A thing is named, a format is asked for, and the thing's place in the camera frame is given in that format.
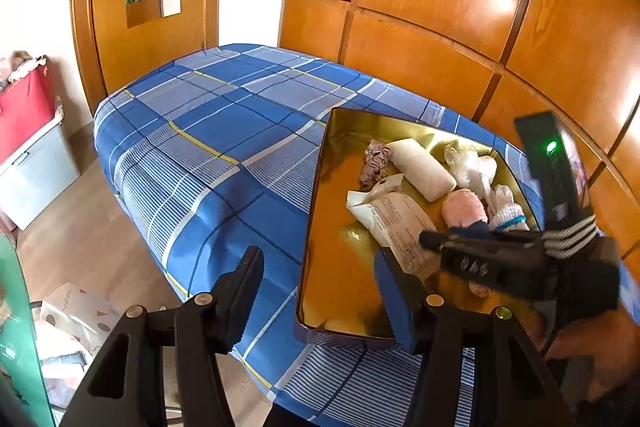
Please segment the white plastic bag bundle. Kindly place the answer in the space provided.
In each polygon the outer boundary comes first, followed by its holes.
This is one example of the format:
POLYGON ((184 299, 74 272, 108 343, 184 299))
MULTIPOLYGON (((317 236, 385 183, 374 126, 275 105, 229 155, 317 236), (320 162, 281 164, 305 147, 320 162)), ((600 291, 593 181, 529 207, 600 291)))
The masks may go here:
POLYGON ((467 188, 478 198, 485 199, 491 191, 498 164, 491 156, 480 156, 476 150, 458 150, 446 144, 444 158, 458 187, 467 188))

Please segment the white sock with teal band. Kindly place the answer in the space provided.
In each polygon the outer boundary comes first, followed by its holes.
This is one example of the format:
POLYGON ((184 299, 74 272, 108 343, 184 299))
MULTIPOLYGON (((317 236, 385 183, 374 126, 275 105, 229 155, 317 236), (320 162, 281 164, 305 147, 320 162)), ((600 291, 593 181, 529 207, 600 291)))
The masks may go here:
POLYGON ((523 208, 518 205, 510 187, 502 184, 491 188, 486 196, 488 208, 488 228, 491 231, 528 231, 523 208))

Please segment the patterned paper bag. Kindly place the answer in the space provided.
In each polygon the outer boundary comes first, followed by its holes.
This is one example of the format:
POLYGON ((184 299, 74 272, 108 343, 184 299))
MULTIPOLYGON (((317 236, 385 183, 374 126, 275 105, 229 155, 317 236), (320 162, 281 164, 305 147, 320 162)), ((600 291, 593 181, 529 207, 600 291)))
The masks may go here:
POLYGON ((65 410, 119 320, 102 296, 65 283, 35 313, 36 347, 48 399, 65 410))

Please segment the green glass panel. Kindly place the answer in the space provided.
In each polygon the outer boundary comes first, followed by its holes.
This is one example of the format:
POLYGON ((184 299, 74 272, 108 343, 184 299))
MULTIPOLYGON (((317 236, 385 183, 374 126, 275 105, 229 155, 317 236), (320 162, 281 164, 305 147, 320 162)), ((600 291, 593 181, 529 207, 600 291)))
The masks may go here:
POLYGON ((1 236, 1 425, 54 426, 32 308, 12 242, 1 236))

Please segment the white foam sponge block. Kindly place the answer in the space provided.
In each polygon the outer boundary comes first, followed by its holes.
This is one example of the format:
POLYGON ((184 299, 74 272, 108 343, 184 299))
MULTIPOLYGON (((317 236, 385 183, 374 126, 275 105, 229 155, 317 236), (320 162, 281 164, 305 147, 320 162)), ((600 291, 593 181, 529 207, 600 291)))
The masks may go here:
POLYGON ((415 139, 397 140, 387 147, 394 166, 427 202, 435 202, 457 187, 456 179, 415 139))

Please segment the blue plaid bed sheet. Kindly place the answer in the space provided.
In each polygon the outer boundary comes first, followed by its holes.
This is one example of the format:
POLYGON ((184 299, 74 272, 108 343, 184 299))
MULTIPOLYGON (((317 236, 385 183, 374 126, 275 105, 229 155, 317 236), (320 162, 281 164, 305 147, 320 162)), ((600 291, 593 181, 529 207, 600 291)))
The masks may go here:
POLYGON ((295 316, 312 186, 332 109, 394 116, 495 147, 528 207, 524 154, 453 110, 321 58, 228 44, 150 72, 104 100, 94 144, 108 185, 181 299, 247 247, 265 275, 233 356, 280 407, 319 426, 399 426, 420 361, 398 348, 311 346, 295 316))

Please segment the white printed wipes pack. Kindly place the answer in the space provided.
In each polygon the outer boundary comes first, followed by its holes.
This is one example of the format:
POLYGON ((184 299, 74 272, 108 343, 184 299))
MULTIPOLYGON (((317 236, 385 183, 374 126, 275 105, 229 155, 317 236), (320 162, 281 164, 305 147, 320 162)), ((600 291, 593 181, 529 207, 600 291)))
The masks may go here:
POLYGON ((423 208, 402 189, 402 173, 386 176, 369 192, 348 191, 346 208, 381 247, 390 248, 401 269, 420 280, 440 268, 439 255, 420 244, 420 234, 437 229, 423 208))

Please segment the red storage box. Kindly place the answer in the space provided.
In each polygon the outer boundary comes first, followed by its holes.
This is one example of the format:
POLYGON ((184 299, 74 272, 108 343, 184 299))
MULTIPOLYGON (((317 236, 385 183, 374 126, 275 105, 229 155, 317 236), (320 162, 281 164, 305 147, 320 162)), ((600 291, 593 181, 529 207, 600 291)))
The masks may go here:
POLYGON ((1 92, 1 161, 6 161, 55 114, 55 95, 47 59, 33 58, 16 71, 1 92))

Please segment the wooden wardrobe wall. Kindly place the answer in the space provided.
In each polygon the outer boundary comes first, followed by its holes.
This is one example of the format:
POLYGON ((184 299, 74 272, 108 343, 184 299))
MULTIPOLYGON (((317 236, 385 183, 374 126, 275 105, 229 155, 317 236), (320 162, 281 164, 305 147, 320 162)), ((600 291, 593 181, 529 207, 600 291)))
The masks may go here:
POLYGON ((639 266, 639 0, 284 0, 279 46, 397 84, 509 142, 550 109, 599 225, 639 266))

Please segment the gold rectangular tray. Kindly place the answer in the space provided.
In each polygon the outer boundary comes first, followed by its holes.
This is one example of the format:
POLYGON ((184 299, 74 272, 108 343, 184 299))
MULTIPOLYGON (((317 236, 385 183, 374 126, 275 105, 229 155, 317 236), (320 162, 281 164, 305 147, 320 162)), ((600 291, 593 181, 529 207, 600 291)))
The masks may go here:
POLYGON ((492 158, 497 172, 491 184, 509 187, 529 230, 538 229, 539 206, 529 202, 508 153, 494 142, 364 110, 331 110, 296 303, 297 332, 306 343, 393 342, 374 275, 374 258, 383 247, 401 269, 461 309, 487 313, 506 302, 497 291, 475 296, 460 277, 442 274, 439 255, 419 244, 422 231, 449 229, 442 205, 454 194, 445 183, 454 152, 492 158))

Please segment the mauve hair scrunchie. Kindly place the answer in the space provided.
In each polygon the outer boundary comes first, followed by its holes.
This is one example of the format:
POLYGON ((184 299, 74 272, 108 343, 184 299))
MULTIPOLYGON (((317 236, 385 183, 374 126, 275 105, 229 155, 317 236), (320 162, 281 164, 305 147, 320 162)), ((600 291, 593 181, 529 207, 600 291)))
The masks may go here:
POLYGON ((383 142, 372 140, 364 151, 363 166, 358 176, 362 191, 369 191, 387 176, 390 148, 383 142))

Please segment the pink towel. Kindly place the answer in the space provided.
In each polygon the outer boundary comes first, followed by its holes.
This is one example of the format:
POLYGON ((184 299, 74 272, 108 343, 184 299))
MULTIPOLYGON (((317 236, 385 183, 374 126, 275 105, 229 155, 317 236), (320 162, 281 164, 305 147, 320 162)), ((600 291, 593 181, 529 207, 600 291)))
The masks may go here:
POLYGON ((442 203, 442 217, 450 229, 488 232, 488 218, 483 203, 468 188, 451 192, 442 203))

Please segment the translucent plastic storage bin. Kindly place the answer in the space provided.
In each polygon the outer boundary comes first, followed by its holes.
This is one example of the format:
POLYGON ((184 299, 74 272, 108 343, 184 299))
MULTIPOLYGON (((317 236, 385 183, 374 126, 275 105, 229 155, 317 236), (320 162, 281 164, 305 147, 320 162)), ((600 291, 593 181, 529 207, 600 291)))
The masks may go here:
POLYGON ((56 98, 52 120, 1 165, 1 211, 21 231, 80 176, 64 116, 62 101, 56 98))

